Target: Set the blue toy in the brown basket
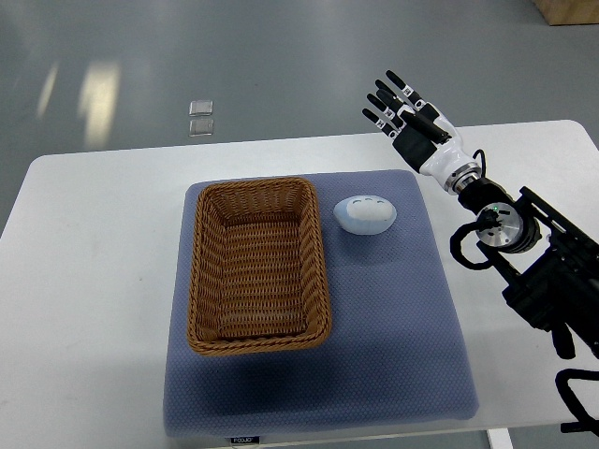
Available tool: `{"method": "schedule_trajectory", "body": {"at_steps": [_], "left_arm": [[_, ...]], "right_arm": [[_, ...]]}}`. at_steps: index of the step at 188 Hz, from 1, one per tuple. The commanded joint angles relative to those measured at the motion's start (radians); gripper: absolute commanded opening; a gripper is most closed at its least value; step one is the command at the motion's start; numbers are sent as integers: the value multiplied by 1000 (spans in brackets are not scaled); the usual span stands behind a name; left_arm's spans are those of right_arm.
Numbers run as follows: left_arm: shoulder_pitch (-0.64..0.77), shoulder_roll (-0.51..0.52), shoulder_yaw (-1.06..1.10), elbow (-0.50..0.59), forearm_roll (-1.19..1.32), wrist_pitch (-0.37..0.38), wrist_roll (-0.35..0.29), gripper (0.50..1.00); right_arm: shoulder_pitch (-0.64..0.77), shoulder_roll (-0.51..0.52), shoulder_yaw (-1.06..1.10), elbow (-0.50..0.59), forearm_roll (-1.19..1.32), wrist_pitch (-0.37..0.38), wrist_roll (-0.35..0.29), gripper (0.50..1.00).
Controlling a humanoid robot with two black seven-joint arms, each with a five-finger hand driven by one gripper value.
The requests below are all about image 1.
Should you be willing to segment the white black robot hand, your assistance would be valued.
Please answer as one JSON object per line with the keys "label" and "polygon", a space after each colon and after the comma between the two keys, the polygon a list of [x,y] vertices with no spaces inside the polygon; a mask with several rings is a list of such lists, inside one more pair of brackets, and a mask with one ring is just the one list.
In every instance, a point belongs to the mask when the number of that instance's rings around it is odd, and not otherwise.
{"label": "white black robot hand", "polygon": [[369,109],[362,114],[383,134],[393,140],[393,148],[414,171],[434,178],[449,194],[459,194],[468,183],[482,178],[482,168],[463,150],[460,133],[446,116],[392,70],[390,80],[407,100],[404,102],[381,80],[368,101],[394,125]]}

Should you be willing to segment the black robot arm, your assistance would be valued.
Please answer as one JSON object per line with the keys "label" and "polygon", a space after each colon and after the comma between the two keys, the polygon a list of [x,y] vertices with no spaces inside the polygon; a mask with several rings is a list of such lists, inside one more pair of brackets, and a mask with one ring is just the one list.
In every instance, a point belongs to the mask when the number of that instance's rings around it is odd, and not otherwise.
{"label": "black robot arm", "polygon": [[495,269],[506,283],[506,304],[549,333],[559,357],[574,358],[575,339],[596,355],[597,242],[531,189],[513,198],[489,179],[484,152],[468,154],[457,128],[394,71],[375,86],[363,115],[406,165],[474,216],[450,238],[454,260],[470,270]]}

